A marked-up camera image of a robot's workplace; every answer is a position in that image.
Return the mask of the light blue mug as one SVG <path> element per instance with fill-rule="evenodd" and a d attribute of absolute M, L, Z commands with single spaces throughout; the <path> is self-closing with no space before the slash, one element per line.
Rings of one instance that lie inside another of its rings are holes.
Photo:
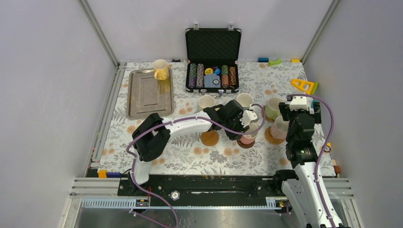
<path fill-rule="evenodd" d="M 236 101 L 242 106 L 243 110 L 250 109 L 251 105 L 254 102 L 253 97 L 248 93 L 240 93 Z"/>

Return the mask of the pale yellow mug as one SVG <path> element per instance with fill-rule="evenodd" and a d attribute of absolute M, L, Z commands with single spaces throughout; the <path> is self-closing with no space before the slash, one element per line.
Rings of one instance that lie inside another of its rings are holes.
<path fill-rule="evenodd" d="M 209 108 L 215 106 L 215 98 L 211 95 L 203 95 L 198 100 L 198 110 L 201 111 L 204 108 Z"/>

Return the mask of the pink mug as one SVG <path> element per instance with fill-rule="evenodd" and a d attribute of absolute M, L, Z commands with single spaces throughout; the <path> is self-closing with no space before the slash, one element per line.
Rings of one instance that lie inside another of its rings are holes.
<path fill-rule="evenodd" d="M 258 126 L 255 123 L 250 123 L 249 124 L 249 129 L 246 131 L 246 135 L 242 135 L 240 142 L 244 145 L 249 145 L 253 142 L 255 142 L 255 139 L 257 137 L 257 133 L 252 133 L 253 131 L 257 130 Z"/>

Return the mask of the light green mug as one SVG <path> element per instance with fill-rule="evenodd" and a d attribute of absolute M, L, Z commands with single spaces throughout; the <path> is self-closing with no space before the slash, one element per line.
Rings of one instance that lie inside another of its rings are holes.
<path fill-rule="evenodd" d="M 279 104 L 283 100 L 279 97 L 272 97 L 267 101 L 265 105 L 265 116 L 267 120 L 274 122 L 275 119 L 280 116 Z"/>

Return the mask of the dark brown wooden coaster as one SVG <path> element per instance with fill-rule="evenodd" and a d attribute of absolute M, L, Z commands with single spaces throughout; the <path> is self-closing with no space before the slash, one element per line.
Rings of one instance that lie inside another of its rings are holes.
<path fill-rule="evenodd" d="M 252 141 L 252 142 L 249 143 L 249 144 L 244 144 L 244 143 L 242 143 L 240 140 L 237 140 L 237 144 L 238 144 L 241 148 L 248 149 L 248 148 L 251 148 L 251 147 L 254 146 L 255 141 Z"/>

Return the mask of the woven cork coaster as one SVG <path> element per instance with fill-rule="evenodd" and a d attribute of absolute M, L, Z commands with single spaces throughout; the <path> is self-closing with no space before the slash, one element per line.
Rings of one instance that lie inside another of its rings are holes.
<path fill-rule="evenodd" d="M 277 138 L 274 138 L 274 137 L 272 136 L 270 130 L 271 130 L 271 127 L 267 128 L 267 129 L 265 130 L 265 133 L 264 133 L 265 139 L 266 139 L 270 144 L 279 145 L 279 144 L 281 144 L 281 143 L 283 143 L 283 142 L 285 141 L 285 139 L 277 139 Z"/>

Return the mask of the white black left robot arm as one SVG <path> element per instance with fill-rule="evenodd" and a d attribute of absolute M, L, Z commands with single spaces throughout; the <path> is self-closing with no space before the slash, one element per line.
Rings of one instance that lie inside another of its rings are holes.
<path fill-rule="evenodd" d="M 126 152 L 134 157 L 129 175 L 129 189 L 135 195 L 147 191 L 152 162 L 164 152 L 171 139 L 190 133 L 204 133 L 223 129 L 231 140 L 239 140 L 256 119 L 251 110 L 231 100 L 225 105 L 207 107 L 195 114 L 181 118 L 163 118 L 158 113 L 150 114 L 132 133 L 132 141 Z"/>

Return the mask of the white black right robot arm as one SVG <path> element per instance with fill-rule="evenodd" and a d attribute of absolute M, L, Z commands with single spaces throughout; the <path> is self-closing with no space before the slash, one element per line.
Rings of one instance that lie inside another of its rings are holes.
<path fill-rule="evenodd" d="M 283 120 L 288 122 L 286 156 L 292 168 L 276 171 L 273 191 L 286 196 L 300 228 L 345 228 L 347 225 L 335 211 L 323 184 L 319 158 L 312 143 L 315 125 L 321 122 L 320 106 L 294 109 L 291 104 L 279 103 Z"/>

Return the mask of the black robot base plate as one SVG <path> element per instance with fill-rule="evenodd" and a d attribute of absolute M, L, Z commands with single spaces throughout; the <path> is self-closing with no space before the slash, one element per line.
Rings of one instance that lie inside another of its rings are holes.
<path fill-rule="evenodd" d="M 287 202 L 280 179 L 272 176 L 150 175 L 135 186 L 130 177 L 119 181 L 118 196 L 148 200 L 164 207 L 164 198 L 175 208 L 281 208 Z"/>

